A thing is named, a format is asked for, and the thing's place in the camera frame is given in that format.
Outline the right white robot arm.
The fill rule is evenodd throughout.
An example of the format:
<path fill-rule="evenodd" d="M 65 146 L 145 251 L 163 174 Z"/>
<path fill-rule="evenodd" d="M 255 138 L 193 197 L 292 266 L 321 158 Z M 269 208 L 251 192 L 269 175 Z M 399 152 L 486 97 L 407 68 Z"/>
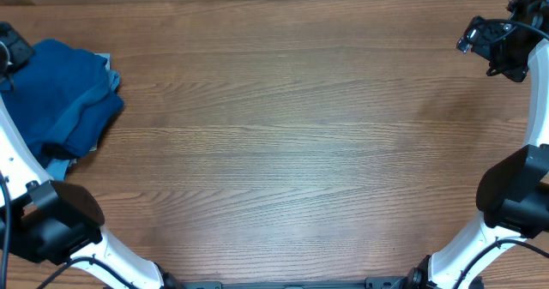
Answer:
<path fill-rule="evenodd" d="M 485 268 L 548 230 L 548 0 L 511 0 L 507 10 L 507 19 L 475 16 L 456 48 L 487 60 L 489 76 L 531 79 L 522 147 L 484 174 L 468 224 L 392 288 L 481 288 Z"/>

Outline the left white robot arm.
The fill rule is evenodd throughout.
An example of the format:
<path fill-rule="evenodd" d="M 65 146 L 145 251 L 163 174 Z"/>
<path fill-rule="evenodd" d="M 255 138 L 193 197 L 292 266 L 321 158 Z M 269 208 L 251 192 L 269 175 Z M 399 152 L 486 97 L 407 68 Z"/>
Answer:
<path fill-rule="evenodd" d="M 123 109 L 106 53 L 58 40 L 30 45 L 1 25 L 1 260 L 78 268 L 110 288 L 176 288 L 106 227 L 100 205 L 66 171 L 97 147 Z"/>

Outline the blue polo shirt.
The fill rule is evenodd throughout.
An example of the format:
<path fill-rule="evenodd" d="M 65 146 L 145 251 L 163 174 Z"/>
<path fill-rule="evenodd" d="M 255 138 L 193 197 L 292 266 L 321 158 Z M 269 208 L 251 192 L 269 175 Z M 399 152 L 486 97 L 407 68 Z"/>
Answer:
<path fill-rule="evenodd" d="M 123 109 L 119 73 L 107 57 L 54 39 L 33 48 L 28 65 L 13 76 L 14 89 L 1 84 L 3 103 L 42 166 L 82 158 Z"/>

